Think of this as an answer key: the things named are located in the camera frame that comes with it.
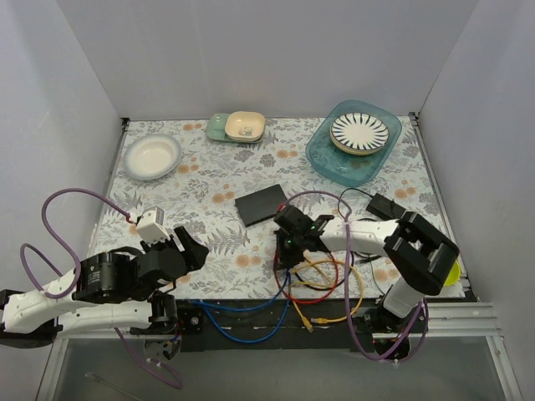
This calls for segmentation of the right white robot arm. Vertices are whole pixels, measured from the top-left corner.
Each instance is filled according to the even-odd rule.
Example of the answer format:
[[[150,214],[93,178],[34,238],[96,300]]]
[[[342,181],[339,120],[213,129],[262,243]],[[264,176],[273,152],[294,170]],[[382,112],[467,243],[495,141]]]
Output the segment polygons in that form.
[[[357,251],[389,258],[400,278],[378,311],[379,324],[388,332],[401,330],[425,296],[440,294],[459,256],[458,246],[414,211],[389,221],[347,221],[332,215],[312,220],[295,206],[284,206],[274,222],[283,269],[304,261],[306,251]]]

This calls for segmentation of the black network switch box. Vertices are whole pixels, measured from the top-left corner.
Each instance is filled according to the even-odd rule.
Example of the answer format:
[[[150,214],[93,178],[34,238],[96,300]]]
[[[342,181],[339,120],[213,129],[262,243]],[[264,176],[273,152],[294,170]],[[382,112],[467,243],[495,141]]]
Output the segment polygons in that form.
[[[272,219],[287,201],[280,185],[255,191],[235,199],[235,207],[245,227]]]

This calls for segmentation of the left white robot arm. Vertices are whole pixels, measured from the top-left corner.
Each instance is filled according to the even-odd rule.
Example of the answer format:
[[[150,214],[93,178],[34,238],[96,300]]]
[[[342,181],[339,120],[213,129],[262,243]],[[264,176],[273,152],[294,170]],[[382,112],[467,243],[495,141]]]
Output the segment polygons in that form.
[[[133,334],[165,335],[180,319],[176,299],[163,288],[201,269],[209,254],[183,226],[169,239],[140,248],[122,246],[81,262],[76,286],[65,292],[59,278],[43,292],[1,292],[1,343],[41,348],[76,332],[127,328]]]

